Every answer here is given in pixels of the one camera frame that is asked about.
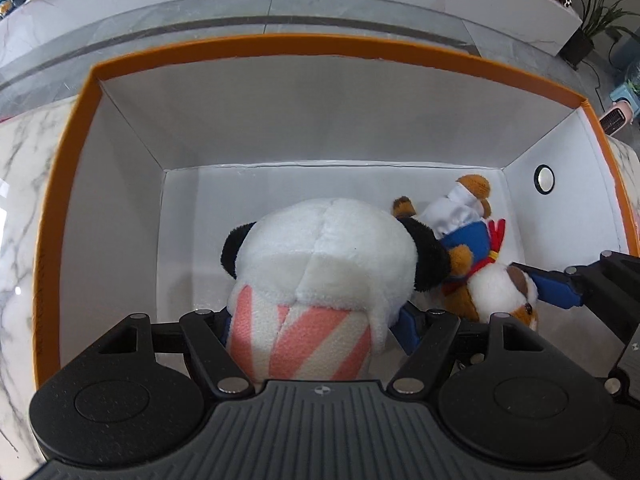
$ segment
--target metal screw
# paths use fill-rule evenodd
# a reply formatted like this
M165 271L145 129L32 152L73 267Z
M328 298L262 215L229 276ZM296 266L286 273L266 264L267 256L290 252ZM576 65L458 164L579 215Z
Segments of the metal screw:
M607 390L611 395L615 395L620 391L622 384L620 384L620 379L612 377L604 381L604 389Z
M473 354L469 359L469 362L473 365L480 364L482 361L484 361L484 354Z
M218 381L218 389L226 394L241 394L248 387L248 381L242 377L225 377Z
M417 394L424 389L424 383L413 377L403 377L394 381L394 390L399 394Z

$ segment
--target panda head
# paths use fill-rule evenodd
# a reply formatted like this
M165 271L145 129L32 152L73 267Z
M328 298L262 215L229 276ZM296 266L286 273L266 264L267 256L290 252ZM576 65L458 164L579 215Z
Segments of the panda head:
M328 215L328 210L335 214ZM322 222L322 228L330 230L329 236L340 245L339 249L344 252L345 258L353 259L353 253L349 253L353 249L369 253L367 260L378 258L379 266L383 268L388 265L404 270L410 266L413 271L413 290L429 290L439 285L450 273L449 253L425 224L414 218L396 219L370 205L348 199L309 200L268 215L259 222L241 225L226 238L220 263L230 276L238 278L238 254L250 234L254 245L256 242L260 244L258 238L267 237L270 247L289 244L290 251L303 251L305 248L292 248L290 245L305 246L306 243L305 247L308 248L312 243L317 243L315 238L307 239L317 235L318 222Z

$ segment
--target dog plush toy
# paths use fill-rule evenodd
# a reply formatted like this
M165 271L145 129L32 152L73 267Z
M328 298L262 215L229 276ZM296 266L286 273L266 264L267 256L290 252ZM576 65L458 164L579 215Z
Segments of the dog plush toy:
M517 267L496 262L506 224L503 219L484 221L491 215L490 192L485 177L468 174L423 213L416 214L405 196L395 200L392 212L396 218L415 216L424 222L449 252L451 275L442 285L447 310L483 322L494 312L509 312L535 329L536 285Z
M234 229L221 263L236 279L227 349L257 384L363 377L414 289L450 272L431 229L341 198Z

